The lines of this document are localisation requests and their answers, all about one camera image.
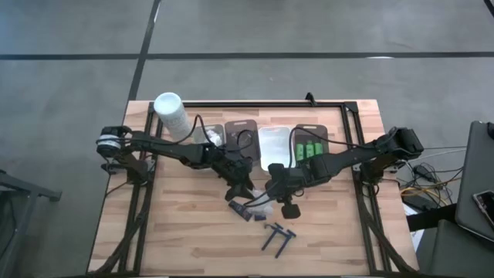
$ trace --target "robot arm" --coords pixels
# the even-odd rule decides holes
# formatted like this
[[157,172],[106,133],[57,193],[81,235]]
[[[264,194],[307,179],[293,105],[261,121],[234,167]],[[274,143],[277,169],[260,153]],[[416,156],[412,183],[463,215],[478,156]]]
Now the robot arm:
[[399,160],[417,158],[423,150],[413,130],[393,129],[377,140],[339,154],[318,154],[298,161],[296,168],[271,164],[272,179],[266,183],[266,191],[270,198],[285,204],[283,217],[295,219],[300,216],[298,206],[291,203],[296,192],[324,184],[341,170],[356,164],[360,164],[360,180],[376,184],[383,177],[385,168]]
[[249,178],[252,160],[244,158],[239,151],[227,151],[210,143],[175,144],[129,127],[105,127],[97,141],[96,151],[105,159],[113,158],[127,169],[127,179],[135,185],[148,180],[147,162],[137,160],[132,153],[146,151],[179,160],[193,169],[211,168],[231,186],[225,196],[230,201],[236,196],[254,198],[249,190],[253,183]]
[[[211,168],[231,188],[225,200],[234,197],[253,199],[253,183],[249,178],[252,159],[244,158],[240,151],[227,151],[210,143],[175,144],[129,127],[105,127],[97,141],[97,152],[105,159],[113,158],[127,169],[127,178],[135,185],[148,180],[147,162],[137,160],[132,153],[146,151],[179,160],[193,169]],[[300,216],[297,205],[292,204],[292,195],[304,188],[321,185],[338,175],[341,170],[360,164],[360,180],[376,184],[384,169],[399,160],[420,156],[424,148],[415,132],[407,128],[395,128],[388,134],[370,143],[353,147],[339,154],[318,154],[297,162],[296,168],[284,168],[283,164],[271,164],[271,180],[266,183],[266,194],[282,207],[283,217],[294,219]]]

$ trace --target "butcher block tabletop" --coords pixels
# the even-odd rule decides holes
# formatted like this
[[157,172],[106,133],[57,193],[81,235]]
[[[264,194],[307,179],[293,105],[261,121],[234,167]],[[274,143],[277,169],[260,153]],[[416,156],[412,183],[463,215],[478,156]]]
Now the butcher block tabletop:
[[[372,141],[383,135],[385,130],[377,101],[355,101],[358,103],[365,141]],[[123,124],[134,131],[142,131],[148,105],[149,101],[129,102]],[[186,110],[191,121],[196,114],[200,114],[206,125],[224,125],[232,120],[249,119],[255,120],[258,128],[321,124],[327,127],[329,139],[345,141],[338,108],[195,107]],[[351,114],[349,117],[353,140],[356,142],[354,121]],[[157,120],[153,122],[152,134],[156,130]],[[162,138],[170,140],[166,129]],[[347,149],[345,145],[330,143],[329,146],[331,153]],[[263,172],[260,165],[253,167],[250,177],[255,186],[261,189],[264,189],[269,180],[269,175]],[[125,173],[113,175],[107,190],[125,181]],[[379,185],[377,200],[384,233],[405,261],[417,269],[417,258],[398,187],[393,181],[383,181]],[[293,203],[299,205],[302,212],[298,219],[284,219],[280,211],[281,205],[274,204],[274,213],[266,221],[254,222],[251,219],[246,222],[224,200],[228,189],[225,181],[218,178],[212,170],[192,170],[179,161],[159,157],[140,274],[322,276],[369,273],[349,168],[342,170],[324,185],[306,189],[302,197],[294,197]],[[125,185],[106,198],[89,271],[101,266],[122,239],[131,193],[132,185]],[[245,201],[241,198],[235,200],[241,203]],[[275,259],[275,254],[283,243],[282,236],[276,236],[268,248],[261,251],[262,245],[272,233],[271,229],[264,229],[264,224],[274,222],[296,233],[296,238],[289,241],[278,259]],[[135,242],[136,239],[130,248],[129,267],[134,261]],[[382,269],[375,238],[373,246],[378,269]]]

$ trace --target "white paper cup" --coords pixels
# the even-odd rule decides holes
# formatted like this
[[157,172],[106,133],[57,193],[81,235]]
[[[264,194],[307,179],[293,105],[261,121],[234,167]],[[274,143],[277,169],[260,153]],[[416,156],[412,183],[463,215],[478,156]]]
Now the white paper cup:
[[162,93],[154,101],[154,111],[174,141],[187,136],[192,129],[182,99],[176,93]]

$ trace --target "black floor line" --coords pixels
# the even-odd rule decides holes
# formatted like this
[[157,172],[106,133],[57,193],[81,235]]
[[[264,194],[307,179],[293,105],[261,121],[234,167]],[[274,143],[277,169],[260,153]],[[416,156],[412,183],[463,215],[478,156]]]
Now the black floor line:
[[484,3],[486,4],[489,12],[491,12],[492,17],[494,17],[494,4],[492,3],[492,0],[484,0]]
[[112,60],[138,59],[139,54],[0,54],[0,60]]
[[151,37],[153,36],[154,24],[157,18],[158,9],[160,8],[160,3],[161,0],[154,0],[153,2],[153,8],[151,9],[149,21],[147,22],[146,34],[144,35],[142,47],[140,48],[139,60],[137,61],[134,78],[132,79],[132,84],[130,85],[127,102],[129,100],[136,100],[137,98],[137,91],[139,90],[140,79],[144,70],[144,64],[146,63],[146,55],[149,50],[149,45],[151,44]]
[[492,58],[494,52],[416,52],[416,53],[151,53],[149,60],[215,59],[420,59],[420,58]]

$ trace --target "green battery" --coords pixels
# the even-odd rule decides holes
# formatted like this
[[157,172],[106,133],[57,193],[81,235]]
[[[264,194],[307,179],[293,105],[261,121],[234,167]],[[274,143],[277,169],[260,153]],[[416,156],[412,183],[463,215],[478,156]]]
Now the green battery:
[[312,144],[312,141],[307,141],[306,153],[307,153],[307,158],[311,158],[314,156],[314,144]]
[[315,143],[314,147],[316,147],[316,154],[323,154],[323,145],[321,143]]
[[297,161],[303,160],[303,144],[297,144],[295,148],[296,148],[296,160]]

